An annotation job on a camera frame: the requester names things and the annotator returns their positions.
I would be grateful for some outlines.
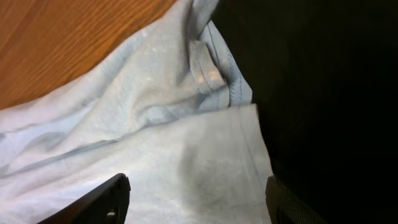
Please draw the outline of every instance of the brown wooden surface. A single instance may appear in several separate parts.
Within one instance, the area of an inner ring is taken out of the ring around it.
[[[0,110],[93,68],[175,0],[0,0]]]

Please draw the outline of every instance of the light blue fabric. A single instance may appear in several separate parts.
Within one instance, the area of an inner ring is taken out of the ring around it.
[[[179,0],[92,71],[0,111],[0,222],[39,222],[118,172],[126,223],[269,221],[269,158],[216,4]]]

